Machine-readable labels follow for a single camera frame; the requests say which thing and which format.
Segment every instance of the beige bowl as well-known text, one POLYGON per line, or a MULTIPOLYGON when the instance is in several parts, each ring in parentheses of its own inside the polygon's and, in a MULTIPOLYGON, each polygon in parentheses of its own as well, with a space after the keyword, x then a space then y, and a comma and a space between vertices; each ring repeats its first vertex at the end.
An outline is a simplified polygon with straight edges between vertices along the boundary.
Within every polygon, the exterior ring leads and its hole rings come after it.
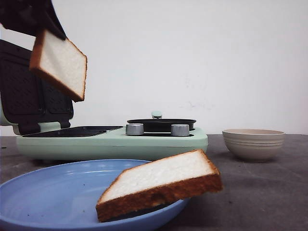
POLYGON ((228 129, 222 131, 227 148, 248 161, 267 161, 273 158, 284 143, 285 133, 261 129, 228 129))

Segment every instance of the blue plate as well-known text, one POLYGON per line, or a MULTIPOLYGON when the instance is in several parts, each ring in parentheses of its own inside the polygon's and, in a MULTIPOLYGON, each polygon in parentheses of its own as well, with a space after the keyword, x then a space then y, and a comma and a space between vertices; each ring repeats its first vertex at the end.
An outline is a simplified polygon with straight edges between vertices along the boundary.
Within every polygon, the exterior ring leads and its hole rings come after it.
POLYGON ((95 205, 122 170, 143 160, 92 160, 52 166, 0 186, 0 227, 8 231, 151 231, 173 219, 187 204, 132 213, 99 223, 95 205))

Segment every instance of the toast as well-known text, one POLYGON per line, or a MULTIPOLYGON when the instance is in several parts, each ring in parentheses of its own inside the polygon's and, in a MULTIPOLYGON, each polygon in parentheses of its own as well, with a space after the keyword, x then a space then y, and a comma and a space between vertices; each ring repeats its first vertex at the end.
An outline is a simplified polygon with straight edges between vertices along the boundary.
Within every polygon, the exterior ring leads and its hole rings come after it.
POLYGON ((68 39, 44 29, 38 32, 29 69, 75 102, 83 101, 87 57, 68 39))
POLYGON ((222 190, 219 170, 203 150, 124 170, 99 198, 100 222, 132 211, 222 190))

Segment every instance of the white wall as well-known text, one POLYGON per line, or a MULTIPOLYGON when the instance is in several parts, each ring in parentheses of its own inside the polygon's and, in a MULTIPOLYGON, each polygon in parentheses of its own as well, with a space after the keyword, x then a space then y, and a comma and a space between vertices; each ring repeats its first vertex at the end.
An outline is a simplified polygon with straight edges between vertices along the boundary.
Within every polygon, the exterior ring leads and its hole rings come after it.
MULTIPOLYGON (((53 0, 88 56, 71 124, 193 118, 206 133, 308 134, 307 0, 53 0)), ((1 29, 32 49, 34 39, 1 29)), ((1 127, 1 135, 12 129, 1 127)))

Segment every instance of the table surface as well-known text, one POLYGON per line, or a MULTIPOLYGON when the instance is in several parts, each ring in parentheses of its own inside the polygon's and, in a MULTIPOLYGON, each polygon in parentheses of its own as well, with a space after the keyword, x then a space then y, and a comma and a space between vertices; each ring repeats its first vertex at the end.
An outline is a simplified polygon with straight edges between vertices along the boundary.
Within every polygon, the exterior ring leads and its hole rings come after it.
MULTIPOLYGON (((286 135, 281 152, 265 163, 236 159, 222 135, 208 139, 206 153, 221 172, 224 190, 192 198, 158 231, 308 230, 308 135, 286 135)), ((16 137, 1 137, 0 141, 1 183, 67 163, 22 156, 16 137)))

